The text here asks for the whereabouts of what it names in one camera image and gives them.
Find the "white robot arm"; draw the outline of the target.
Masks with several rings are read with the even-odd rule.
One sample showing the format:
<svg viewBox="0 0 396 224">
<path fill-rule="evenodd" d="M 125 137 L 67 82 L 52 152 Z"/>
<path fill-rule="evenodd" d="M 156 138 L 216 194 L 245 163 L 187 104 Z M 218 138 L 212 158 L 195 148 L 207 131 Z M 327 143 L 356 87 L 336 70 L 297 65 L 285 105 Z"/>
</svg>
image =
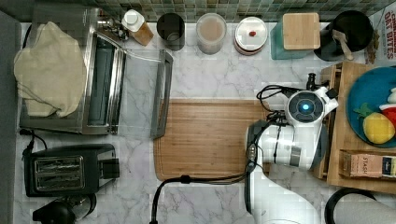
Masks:
<svg viewBox="0 0 396 224">
<path fill-rule="evenodd" d="M 263 170 L 265 163 L 307 171 L 320 163 L 328 147 L 323 120 L 337 106 L 337 93 L 315 83 L 306 87 L 268 85 L 287 97 L 285 108 L 270 111 L 246 133 L 245 205 L 255 224 L 320 224 L 317 209 L 304 197 L 279 186 Z"/>
</svg>

